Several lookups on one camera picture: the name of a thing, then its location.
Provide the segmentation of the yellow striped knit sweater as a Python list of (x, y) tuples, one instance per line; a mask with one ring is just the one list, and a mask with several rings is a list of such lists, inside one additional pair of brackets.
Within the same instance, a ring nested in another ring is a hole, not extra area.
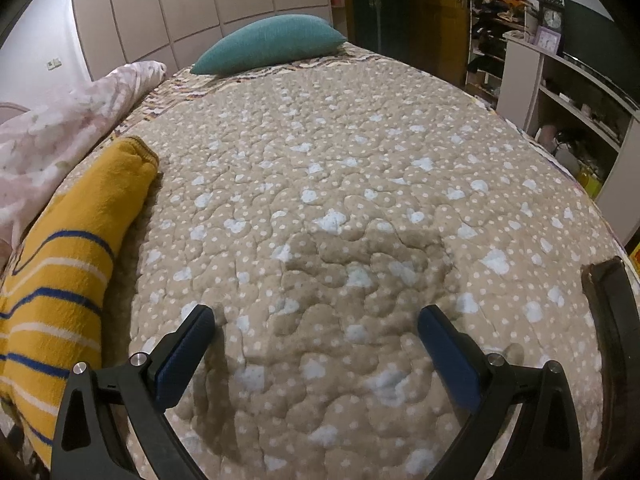
[(1, 401), (49, 465), (73, 366), (102, 365), (103, 301), (160, 161), (137, 136), (108, 146), (24, 239), (1, 285)]

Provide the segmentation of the pile of clothes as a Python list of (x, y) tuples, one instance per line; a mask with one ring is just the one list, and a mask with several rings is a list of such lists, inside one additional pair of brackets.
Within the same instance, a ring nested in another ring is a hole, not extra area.
[(529, 0), (468, 0), (470, 32), (464, 88), (496, 108), (506, 66), (506, 34), (527, 38), (536, 23)]

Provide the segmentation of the pink floral blanket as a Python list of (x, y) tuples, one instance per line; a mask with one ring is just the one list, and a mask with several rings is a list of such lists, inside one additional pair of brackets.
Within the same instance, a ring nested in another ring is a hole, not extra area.
[(142, 61), (50, 99), (1, 125), (1, 259), (78, 162), (167, 75)]

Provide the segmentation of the beige dotted quilt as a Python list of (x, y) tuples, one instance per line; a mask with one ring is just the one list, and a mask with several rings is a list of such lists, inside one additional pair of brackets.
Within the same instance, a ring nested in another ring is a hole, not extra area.
[(380, 58), (229, 84), (126, 134), (160, 160), (124, 238), (98, 370), (198, 304), (216, 332), (165, 417), (203, 479), (431, 479), (469, 413), (418, 335), (564, 370), (582, 478), (602, 359), (582, 267), (620, 257), (580, 184), (478, 99)]

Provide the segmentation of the white shelf unit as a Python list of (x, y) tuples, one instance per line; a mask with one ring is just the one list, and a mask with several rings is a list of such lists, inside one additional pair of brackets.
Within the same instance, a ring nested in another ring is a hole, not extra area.
[(610, 84), (508, 32), (497, 113), (530, 136), (550, 129), (587, 152), (601, 182), (594, 200), (618, 239), (639, 232), (639, 109)]

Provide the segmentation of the headboard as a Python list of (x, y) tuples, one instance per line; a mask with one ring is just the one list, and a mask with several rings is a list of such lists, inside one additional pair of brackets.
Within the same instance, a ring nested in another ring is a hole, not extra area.
[(0, 103), (0, 124), (28, 112), (28, 108), (11, 102)]

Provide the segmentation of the black television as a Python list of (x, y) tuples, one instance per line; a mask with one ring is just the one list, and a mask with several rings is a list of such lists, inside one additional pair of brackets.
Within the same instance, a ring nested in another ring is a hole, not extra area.
[(613, 21), (579, 2), (564, 0), (563, 52), (639, 103), (639, 57)]

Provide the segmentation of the pink small clock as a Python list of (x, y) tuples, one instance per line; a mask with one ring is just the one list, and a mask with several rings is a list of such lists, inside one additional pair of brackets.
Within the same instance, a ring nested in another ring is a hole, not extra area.
[(546, 53), (556, 55), (562, 40), (562, 34), (556, 30), (539, 26), (536, 31), (534, 45)]

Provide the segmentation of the beige wardrobe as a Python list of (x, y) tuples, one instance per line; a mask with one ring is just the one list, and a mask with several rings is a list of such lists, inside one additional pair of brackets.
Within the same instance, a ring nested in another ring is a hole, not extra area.
[(160, 61), (171, 73), (193, 64), (222, 37), (271, 15), (332, 18), (331, 0), (72, 0), (91, 78), (115, 67)]

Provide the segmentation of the teal pillow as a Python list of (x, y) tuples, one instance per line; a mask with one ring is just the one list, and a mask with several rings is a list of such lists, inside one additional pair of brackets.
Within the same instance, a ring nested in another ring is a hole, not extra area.
[(227, 76), (336, 52), (347, 38), (323, 18), (283, 14), (263, 18), (225, 36), (191, 67), (194, 75)]

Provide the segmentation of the black table clock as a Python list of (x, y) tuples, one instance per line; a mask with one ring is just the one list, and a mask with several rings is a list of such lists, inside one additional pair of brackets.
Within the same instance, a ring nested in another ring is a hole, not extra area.
[(538, 0), (538, 6), (538, 24), (555, 32), (562, 32), (564, 0)]

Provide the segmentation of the brown wooden door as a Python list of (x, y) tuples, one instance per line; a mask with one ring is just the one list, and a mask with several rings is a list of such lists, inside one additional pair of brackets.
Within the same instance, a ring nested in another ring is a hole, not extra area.
[(349, 40), (461, 87), (468, 0), (345, 0)]

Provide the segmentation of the wall switch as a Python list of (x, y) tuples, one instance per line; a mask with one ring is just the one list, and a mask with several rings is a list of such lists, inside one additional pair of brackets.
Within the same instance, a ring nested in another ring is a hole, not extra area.
[(52, 58), (52, 60), (47, 62), (47, 70), (56, 70), (61, 66), (62, 62), (59, 58)]

